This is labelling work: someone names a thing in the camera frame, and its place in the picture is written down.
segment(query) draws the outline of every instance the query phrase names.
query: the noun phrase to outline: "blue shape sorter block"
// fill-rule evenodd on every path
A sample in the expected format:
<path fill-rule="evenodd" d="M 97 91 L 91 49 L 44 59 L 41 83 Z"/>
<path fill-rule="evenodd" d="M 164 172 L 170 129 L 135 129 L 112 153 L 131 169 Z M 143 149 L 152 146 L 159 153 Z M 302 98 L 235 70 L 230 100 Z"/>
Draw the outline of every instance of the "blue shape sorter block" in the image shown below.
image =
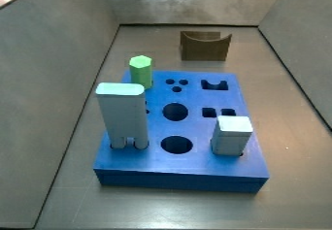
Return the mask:
<path fill-rule="evenodd" d="M 125 72 L 123 82 L 129 82 Z M 103 185 L 257 192 L 269 171 L 253 132 L 241 156 L 215 155 L 216 116 L 249 116 L 234 74 L 152 72 L 144 91 L 148 147 L 109 147 L 103 134 L 93 170 Z"/>

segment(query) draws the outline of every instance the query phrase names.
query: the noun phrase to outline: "gray floor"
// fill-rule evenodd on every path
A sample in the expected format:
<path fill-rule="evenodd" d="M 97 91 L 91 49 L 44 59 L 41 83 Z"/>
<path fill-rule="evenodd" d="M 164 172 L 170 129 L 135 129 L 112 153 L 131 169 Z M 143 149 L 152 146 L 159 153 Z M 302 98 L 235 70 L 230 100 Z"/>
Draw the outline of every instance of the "gray floor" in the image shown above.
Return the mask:
<path fill-rule="evenodd" d="M 180 30 L 233 34 L 226 62 L 182 62 Z M 258 194 L 100 186 L 92 171 L 104 124 L 88 100 L 37 228 L 330 228 L 332 138 L 257 28 L 121 26 L 99 82 L 131 56 L 155 70 L 237 74 L 270 179 Z"/>

